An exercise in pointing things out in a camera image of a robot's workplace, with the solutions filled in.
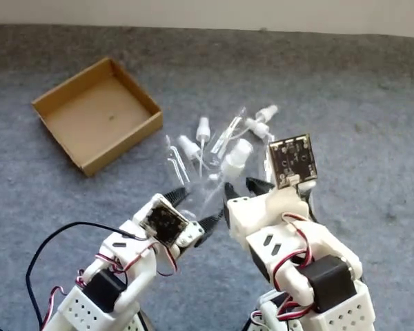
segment red wire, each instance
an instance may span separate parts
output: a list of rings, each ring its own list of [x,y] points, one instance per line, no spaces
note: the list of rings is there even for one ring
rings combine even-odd
[[[281,291],[281,289],[279,288],[279,284],[277,282],[276,279],[276,273],[277,271],[283,266],[283,264],[285,262],[287,262],[289,259],[291,259],[292,257],[295,257],[296,255],[299,254],[303,254],[306,253],[306,250],[295,250],[293,252],[291,252],[290,254],[288,254],[287,256],[285,256],[281,261],[278,262],[278,264],[274,267],[273,269],[273,285],[275,286],[275,289],[277,291]]]
[[[61,286],[55,286],[50,291],[50,296],[49,296],[49,301],[48,301],[48,311],[46,312],[43,323],[41,324],[41,329],[44,329],[46,327],[46,325],[48,324],[48,322],[49,322],[49,320],[52,316],[52,311],[54,310],[54,297],[55,297],[55,292],[57,290],[60,290],[60,293],[62,293],[62,295],[66,295],[66,293],[64,292],[64,290]]]

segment spray nozzle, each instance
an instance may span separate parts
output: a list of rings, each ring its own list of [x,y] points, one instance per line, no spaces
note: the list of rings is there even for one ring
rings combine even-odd
[[[258,122],[267,123],[278,112],[279,108],[276,105],[271,105],[262,108],[256,113],[255,118]]]
[[[246,162],[253,147],[245,139],[240,139],[235,147],[228,153],[221,164],[221,171],[224,178],[228,180],[236,179],[244,170]]]

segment white plastic cap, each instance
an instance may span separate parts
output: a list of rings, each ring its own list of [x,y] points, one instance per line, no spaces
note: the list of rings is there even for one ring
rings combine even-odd
[[[267,123],[277,113],[278,110],[279,108],[276,105],[271,105],[267,108],[262,108],[259,112],[256,113],[255,118],[256,120]]]
[[[260,139],[264,139],[266,135],[270,132],[268,125],[260,123],[254,119],[246,119],[245,125],[247,128],[252,130]]]
[[[228,180],[236,179],[244,170],[253,147],[245,139],[240,139],[221,164],[221,171]]]
[[[196,140],[205,142],[210,140],[210,126],[208,125],[208,117],[199,119],[198,129],[196,130]]]
[[[201,148],[191,141],[187,136],[181,135],[178,137],[178,144],[181,146],[184,154],[189,160],[193,160],[196,155],[201,151]]]

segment white plastic part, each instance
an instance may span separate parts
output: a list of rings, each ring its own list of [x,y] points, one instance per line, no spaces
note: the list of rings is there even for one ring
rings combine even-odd
[[[128,324],[138,319],[139,304],[135,302],[129,308],[122,314],[105,313],[75,286],[61,302],[57,313],[43,331],[129,330]]]
[[[305,248],[304,240],[297,235],[296,229],[287,223],[268,226],[247,237],[252,251],[265,265],[270,282],[274,284],[273,270],[285,256],[294,250]],[[308,279],[287,261],[277,271],[277,282],[298,304],[307,306],[314,302],[313,289]]]
[[[357,294],[341,304],[317,314],[310,312],[300,319],[305,330],[374,331],[375,313],[368,287],[355,281]]]
[[[196,221],[190,222],[184,231],[179,235],[176,244],[179,247],[188,247],[194,244],[204,235],[204,229]]]
[[[352,279],[359,279],[362,275],[362,265],[357,255],[335,238],[326,227],[312,221],[292,221],[308,239],[315,259],[326,255],[333,255],[343,259],[349,266]],[[265,273],[274,284],[273,271],[275,266],[289,253],[305,248],[304,240],[297,234],[295,227],[287,222],[266,226],[246,237],[251,247],[265,266]],[[300,305],[310,305],[314,302],[313,290],[306,277],[297,271],[297,268],[287,261],[276,272],[279,287],[287,291]]]
[[[276,190],[257,197],[240,197],[227,201],[230,217],[230,235],[244,249],[248,249],[246,237],[263,227],[276,224],[283,212],[294,212],[308,217],[308,205],[297,195],[294,188]]]
[[[287,323],[277,319],[277,306],[272,301],[265,301],[260,305],[259,309],[261,310],[264,324],[270,328],[270,331],[304,331],[301,323],[296,319],[290,321],[290,329],[287,329]]]
[[[136,314],[132,321],[123,329],[123,331],[149,331],[149,329],[145,329],[145,327],[143,327],[141,319],[138,314]]]
[[[116,322],[116,318],[101,311],[77,286],[61,302],[58,312],[78,331],[106,331]]]
[[[255,118],[257,121],[267,123],[277,113],[278,110],[279,108],[276,105],[271,105],[266,108],[262,108],[259,112],[256,113]]]
[[[196,159],[199,157],[199,153],[201,151],[201,148],[191,141],[187,136],[181,135],[178,137],[178,144],[181,146],[182,150],[184,151],[184,154],[188,157],[189,160]]]
[[[270,128],[265,123],[258,122],[254,119],[246,119],[246,127],[249,128],[254,134],[256,134],[260,139],[264,139],[267,134],[270,132]]]
[[[199,119],[198,129],[196,130],[196,140],[208,142],[210,140],[210,126],[208,125],[208,117]]]
[[[242,173],[252,151],[251,143],[240,139],[231,152],[226,155],[221,164],[221,172],[227,181],[236,179]]]

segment black circuit board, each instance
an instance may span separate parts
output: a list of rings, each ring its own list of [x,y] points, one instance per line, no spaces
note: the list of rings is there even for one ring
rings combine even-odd
[[[159,202],[140,223],[147,232],[152,230],[154,238],[167,248],[172,247],[187,225],[188,221],[164,202]]]
[[[278,189],[289,186],[294,175],[299,175],[299,183],[317,178],[309,134],[275,141],[268,149]]]

